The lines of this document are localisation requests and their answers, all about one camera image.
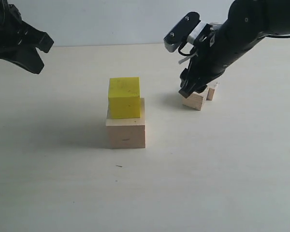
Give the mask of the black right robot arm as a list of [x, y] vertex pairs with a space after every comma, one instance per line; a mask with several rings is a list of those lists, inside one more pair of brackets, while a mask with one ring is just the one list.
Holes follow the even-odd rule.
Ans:
[[224, 23], [208, 24], [195, 37], [195, 53], [180, 75], [179, 93], [185, 98], [202, 93], [266, 37], [290, 37], [290, 0], [235, 0]]

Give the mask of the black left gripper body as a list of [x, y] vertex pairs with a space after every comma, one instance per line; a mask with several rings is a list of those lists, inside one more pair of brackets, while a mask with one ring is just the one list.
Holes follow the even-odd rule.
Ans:
[[36, 28], [6, 0], [0, 0], [0, 59], [36, 60]]

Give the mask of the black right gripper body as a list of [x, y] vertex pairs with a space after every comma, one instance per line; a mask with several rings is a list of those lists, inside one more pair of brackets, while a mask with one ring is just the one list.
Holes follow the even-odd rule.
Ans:
[[226, 21], [210, 33], [181, 75], [181, 87], [205, 87], [262, 40], [249, 22]]

